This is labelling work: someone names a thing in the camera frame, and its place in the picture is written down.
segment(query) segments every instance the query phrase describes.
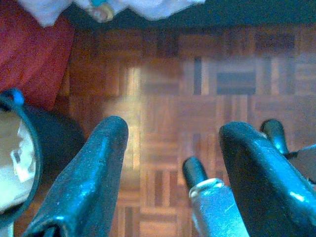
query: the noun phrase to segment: red cloth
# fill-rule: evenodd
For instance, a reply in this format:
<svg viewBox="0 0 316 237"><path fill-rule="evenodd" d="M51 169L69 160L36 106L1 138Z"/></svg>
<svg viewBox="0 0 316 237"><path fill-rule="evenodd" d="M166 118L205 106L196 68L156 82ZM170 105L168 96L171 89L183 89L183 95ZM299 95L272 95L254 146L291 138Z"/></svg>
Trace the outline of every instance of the red cloth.
<svg viewBox="0 0 316 237"><path fill-rule="evenodd" d="M0 92L19 88L28 104L52 110L73 38L65 18L42 28L16 1L0 1Z"/></svg>

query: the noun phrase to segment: white cloth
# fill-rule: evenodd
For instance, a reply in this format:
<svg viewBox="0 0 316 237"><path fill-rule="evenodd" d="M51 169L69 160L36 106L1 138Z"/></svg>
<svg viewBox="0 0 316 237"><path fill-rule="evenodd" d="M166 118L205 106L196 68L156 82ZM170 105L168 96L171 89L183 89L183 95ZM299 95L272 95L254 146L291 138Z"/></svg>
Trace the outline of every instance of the white cloth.
<svg viewBox="0 0 316 237"><path fill-rule="evenodd" d="M35 149L31 135L25 124L21 121L18 137L22 138L19 149L11 152L14 171L21 183L34 178L35 176Z"/></svg>
<svg viewBox="0 0 316 237"><path fill-rule="evenodd" d="M92 8L90 0L18 0L43 26L52 26L58 16L72 2L82 9ZM159 20L181 11L193 4L205 3L205 0L107 0L114 15L129 7L137 14L149 19Z"/></svg>
<svg viewBox="0 0 316 237"><path fill-rule="evenodd" d="M0 167L0 214L24 202L29 196L33 181L34 179L29 179L21 183L11 165Z"/></svg>

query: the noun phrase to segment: wooden floor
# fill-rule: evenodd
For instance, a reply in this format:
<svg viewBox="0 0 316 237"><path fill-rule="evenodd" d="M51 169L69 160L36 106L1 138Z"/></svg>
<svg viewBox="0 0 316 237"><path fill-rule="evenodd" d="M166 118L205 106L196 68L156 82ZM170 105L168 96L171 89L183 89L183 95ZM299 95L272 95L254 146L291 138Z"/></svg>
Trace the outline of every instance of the wooden floor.
<svg viewBox="0 0 316 237"><path fill-rule="evenodd" d="M315 143L316 26L77 32L56 108L86 136L129 125L111 237L197 237L181 166L196 155L228 185L222 125L277 118L290 150Z"/></svg>

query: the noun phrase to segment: metal tube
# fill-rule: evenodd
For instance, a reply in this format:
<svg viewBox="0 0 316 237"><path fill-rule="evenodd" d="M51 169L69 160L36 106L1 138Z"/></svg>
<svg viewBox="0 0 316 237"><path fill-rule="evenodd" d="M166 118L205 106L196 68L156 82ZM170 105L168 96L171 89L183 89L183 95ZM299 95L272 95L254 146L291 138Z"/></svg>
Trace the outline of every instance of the metal tube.
<svg viewBox="0 0 316 237"><path fill-rule="evenodd" d="M13 237L14 233L13 233L13 226L14 223L10 223L7 226L1 227L0 228L0 236L1 237Z"/></svg>
<svg viewBox="0 0 316 237"><path fill-rule="evenodd" d="M193 221L201 237L249 237L230 187L208 179L192 187Z"/></svg>

